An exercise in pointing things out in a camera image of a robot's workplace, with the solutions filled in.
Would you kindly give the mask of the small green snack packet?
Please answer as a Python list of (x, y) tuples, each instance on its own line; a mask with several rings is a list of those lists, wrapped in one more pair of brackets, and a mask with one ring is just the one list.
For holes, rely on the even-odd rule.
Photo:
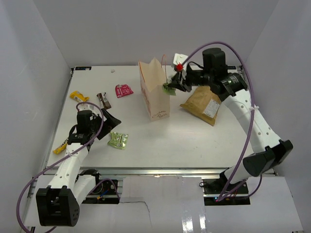
[(168, 83), (164, 83), (162, 85), (162, 89), (163, 89), (164, 93), (166, 93), (167, 95), (170, 95), (170, 96), (175, 96), (176, 95), (175, 88), (169, 87)]

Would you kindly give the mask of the brown chocolate bar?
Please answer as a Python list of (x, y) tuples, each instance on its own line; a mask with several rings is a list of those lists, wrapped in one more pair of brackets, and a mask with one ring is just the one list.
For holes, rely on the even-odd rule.
[(101, 92), (97, 94), (97, 98), (100, 101), (100, 107), (101, 109), (105, 109), (108, 110), (110, 109), (112, 106), (110, 104), (110, 102), (108, 101), (107, 97), (106, 97), (106, 92)]

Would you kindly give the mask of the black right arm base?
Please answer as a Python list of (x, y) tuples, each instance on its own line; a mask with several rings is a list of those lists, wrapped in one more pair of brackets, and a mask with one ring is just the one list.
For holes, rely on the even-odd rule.
[(218, 179), (203, 179), (199, 183), (204, 193), (205, 206), (250, 205), (249, 191), (246, 182), (243, 184), (237, 183), (229, 185), (223, 194), (225, 198), (218, 201), (223, 185), (225, 185), (225, 183), (218, 183), (218, 181)]

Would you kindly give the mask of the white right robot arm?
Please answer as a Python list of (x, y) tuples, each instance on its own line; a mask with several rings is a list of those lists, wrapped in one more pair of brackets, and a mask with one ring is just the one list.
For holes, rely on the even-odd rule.
[(224, 193), (232, 193), (237, 184), (281, 164), (294, 146), (290, 140), (282, 140), (268, 125), (257, 106), (252, 102), (250, 82), (237, 72), (230, 72), (225, 63), (225, 53), (220, 48), (202, 52), (203, 65), (193, 70), (188, 57), (175, 54), (176, 73), (167, 87), (190, 92), (192, 87), (208, 86), (222, 103), (233, 113), (247, 134), (246, 145), (251, 145), (253, 154), (241, 156), (238, 163), (223, 171), (217, 180)]

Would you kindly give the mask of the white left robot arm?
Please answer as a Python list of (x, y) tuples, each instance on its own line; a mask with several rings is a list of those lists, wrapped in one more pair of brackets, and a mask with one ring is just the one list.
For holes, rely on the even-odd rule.
[(103, 182), (96, 170), (79, 170), (93, 140), (102, 139), (121, 124), (108, 111), (103, 110), (103, 115), (106, 120), (91, 110), (77, 113), (77, 123), (69, 132), (66, 159), (60, 163), (47, 187), (38, 189), (36, 193), (40, 225), (75, 226), (81, 203), (90, 192), (97, 194), (102, 190)]

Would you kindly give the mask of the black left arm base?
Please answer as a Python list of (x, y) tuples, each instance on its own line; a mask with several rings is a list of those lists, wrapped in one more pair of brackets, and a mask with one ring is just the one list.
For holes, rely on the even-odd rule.
[(117, 195), (119, 186), (118, 180), (112, 179), (111, 181), (105, 180), (102, 182), (103, 179), (99, 171), (95, 169), (83, 170), (79, 176), (82, 175), (92, 175), (95, 177), (95, 184), (101, 183), (85, 198), (83, 204), (119, 204), (120, 201)]

